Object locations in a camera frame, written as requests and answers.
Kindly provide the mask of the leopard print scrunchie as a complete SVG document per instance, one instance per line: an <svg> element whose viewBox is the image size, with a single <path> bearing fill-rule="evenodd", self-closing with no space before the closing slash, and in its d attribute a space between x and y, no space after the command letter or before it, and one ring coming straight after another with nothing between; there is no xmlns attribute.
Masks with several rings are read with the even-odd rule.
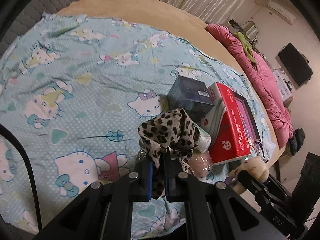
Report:
<svg viewBox="0 0 320 240"><path fill-rule="evenodd" d="M151 197L164 197L161 157L167 155L172 160L178 160L182 171L187 171L188 161L200 144L200 131L186 111L177 108L141 123L138 134L142 157L152 161L155 167L152 174Z"/></svg>

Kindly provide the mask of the cream plush bear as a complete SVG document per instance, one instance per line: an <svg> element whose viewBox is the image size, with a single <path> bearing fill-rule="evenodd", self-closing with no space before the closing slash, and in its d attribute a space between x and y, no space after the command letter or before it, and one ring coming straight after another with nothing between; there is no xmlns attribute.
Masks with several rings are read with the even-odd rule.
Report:
<svg viewBox="0 0 320 240"><path fill-rule="evenodd" d="M267 181L270 174L266 163L259 156L244 161L240 166L238 166L228 174L229 178L236 178L236 180L238 181L237 184L233 186L233 190L237 194L242 194L246 191L246 188L239 182L238 179L238 175L241 171L249 172L261 183Z"/></svg>

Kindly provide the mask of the red tissue box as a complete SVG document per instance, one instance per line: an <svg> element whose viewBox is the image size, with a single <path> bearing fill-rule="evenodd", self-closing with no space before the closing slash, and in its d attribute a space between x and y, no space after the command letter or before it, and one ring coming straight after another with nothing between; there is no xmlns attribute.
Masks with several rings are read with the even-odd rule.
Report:
<svg viewBox="0 0 320 240"><path fill-rule="evenodd" d="M216 111L210 128L212 144L209 148L214 165L250 156L248 137L236 98L231 88L216 82L209 87Z"/></svg>

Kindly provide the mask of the dark clothes pile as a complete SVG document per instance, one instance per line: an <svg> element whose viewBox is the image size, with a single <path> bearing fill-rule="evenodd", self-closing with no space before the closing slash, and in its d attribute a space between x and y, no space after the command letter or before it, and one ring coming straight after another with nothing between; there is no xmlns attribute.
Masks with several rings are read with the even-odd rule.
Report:
<svg viewBox="0 0 320 240"><path fill-rule="evenodd" d="M305 132L302 128L294 131L293 137L288 141L290 147L290 154L294 156L303 146L305 140Z"/></svg>

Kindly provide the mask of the dark blue small box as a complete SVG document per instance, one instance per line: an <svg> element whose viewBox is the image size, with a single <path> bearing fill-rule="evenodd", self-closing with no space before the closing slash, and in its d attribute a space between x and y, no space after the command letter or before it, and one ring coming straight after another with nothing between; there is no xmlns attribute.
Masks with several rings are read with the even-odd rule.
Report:
<svg viewBox="0 0 320 240"><path fill-rule="evenodd" d="M204 82L180 75L169 90L167 100L170 110L182 108L195 122L214 107Z"/></svg>

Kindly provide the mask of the pink book box tray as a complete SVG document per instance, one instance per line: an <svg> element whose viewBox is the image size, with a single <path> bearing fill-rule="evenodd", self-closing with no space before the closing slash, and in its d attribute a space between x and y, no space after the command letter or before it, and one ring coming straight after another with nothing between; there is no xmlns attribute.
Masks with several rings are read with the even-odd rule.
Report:
<svg viewBox="0 0 320 240"><path fill-rule="evenodd" d="M247 100L236 92L233 92L233 94L236 99L236 103L240 111L242 121L244 123L247 137L250 138L252 141L260 141L259 131Z"/></svg>

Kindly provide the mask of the Hello Kitty blue cloth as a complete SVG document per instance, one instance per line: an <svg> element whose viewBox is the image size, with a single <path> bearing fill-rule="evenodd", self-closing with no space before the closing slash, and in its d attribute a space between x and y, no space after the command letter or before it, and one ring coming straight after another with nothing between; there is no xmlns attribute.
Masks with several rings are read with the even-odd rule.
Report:
<svg viewBox="0 0 320 240"><path fill-rule="evenodd" d="M1 124L24 147L48 224L94 181L133 170L138 126L168 111L180 75L247 99L264 154L275 144L244 74L188 40L115 18L43 14L1 58Z"/></svg>

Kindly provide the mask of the pink quilted duvet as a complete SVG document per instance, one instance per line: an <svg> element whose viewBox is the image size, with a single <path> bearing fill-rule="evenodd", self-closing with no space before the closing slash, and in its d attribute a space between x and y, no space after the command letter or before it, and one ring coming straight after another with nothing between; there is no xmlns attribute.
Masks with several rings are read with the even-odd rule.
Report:
<svg viewBox="0 0 320 240"><path fill-rule="evenodd" d="M255 69L247 58L240 41L226 27L209 24L206 30L233 55L247 75L260 100L264 104L273 126L279 147L283 148L293 137L293 126L289 110L284 106L276 79L265 60L253 50L257 62Z"/></svg>

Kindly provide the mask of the white drawer cabinet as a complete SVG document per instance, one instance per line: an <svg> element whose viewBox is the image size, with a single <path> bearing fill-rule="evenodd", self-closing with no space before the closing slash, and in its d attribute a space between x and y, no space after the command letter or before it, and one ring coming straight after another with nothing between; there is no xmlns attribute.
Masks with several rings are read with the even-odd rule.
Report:
<svg viewBox="0 0 320 240"><path fill-rule="evenodd" d="M289 87L287 86L286 80L277 69L273 69L272 74L276 79L277 87L280 92L284 106L289 107L290 103L293 100L293 96L291 94L291 91L289 90Z"/></svg>

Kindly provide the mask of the green garment on duvet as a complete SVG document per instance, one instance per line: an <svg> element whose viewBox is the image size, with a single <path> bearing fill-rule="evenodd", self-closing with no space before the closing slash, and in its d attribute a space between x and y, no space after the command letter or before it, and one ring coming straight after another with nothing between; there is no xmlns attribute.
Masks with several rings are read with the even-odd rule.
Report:
<svg viewBox="0 0 320 240"><path fill-rule="evenodd" d="M242 48L244 50L244 53L246 54L247 58L250 60L252 66L256 69L257 62L254 59L253 49L252 49L251 44L247 42L246 37L241 32L234 33L233 36L236 37L240 41Z"/></svg>

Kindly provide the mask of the cluttered dresser with mirror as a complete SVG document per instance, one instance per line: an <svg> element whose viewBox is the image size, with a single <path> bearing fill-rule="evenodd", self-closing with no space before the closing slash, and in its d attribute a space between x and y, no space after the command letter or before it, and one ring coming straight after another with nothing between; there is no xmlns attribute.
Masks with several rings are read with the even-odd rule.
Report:
<svg viewBox="0 0 320 240"><path fill-rule="evenodd" d="M253 21L247 21L243 24L238 24L235 20L229 20L227 22L227 27L229 32L232 34L242 33L251 45L255 46L258 43L257 36L259 29L256 27Z"/></svg>

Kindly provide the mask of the tan bed blanket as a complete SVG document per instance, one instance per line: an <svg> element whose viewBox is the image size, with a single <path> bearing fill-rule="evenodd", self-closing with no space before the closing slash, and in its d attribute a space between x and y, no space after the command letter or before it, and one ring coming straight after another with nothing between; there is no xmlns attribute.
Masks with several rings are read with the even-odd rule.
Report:
<svg viewBox="0 0 320 240"><path fill-rule="evenodd" d="M241 66L229 51L207 30L196 16L158 0L79 0L57 12L60 16L121 18L127 22L147 24L184 38L211 58L217 59L243 77Z"/></svg>

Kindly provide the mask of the white air conditioner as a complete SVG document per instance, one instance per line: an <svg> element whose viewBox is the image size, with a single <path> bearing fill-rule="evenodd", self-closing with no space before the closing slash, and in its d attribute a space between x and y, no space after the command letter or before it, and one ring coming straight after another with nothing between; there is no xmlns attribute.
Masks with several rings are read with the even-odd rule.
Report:
<svg viewBox="0 0 320 240"><path fill-rule="evenodd" d="M280 17L282 17L287 23L294 25L296 17L290 11L274 1L268 1L267 6L280 15Z"/></svg>

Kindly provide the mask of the black wall television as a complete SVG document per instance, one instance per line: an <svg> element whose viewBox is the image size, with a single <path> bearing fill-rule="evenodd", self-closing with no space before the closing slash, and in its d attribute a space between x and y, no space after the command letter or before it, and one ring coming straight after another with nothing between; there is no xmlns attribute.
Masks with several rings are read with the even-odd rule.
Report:
<svg viewBox="0 0 320 240"><path fill-rule="evenodd" d="M278 57L298 86L311 79L313 71L307 59L290 42L278 53Z"/></svg>

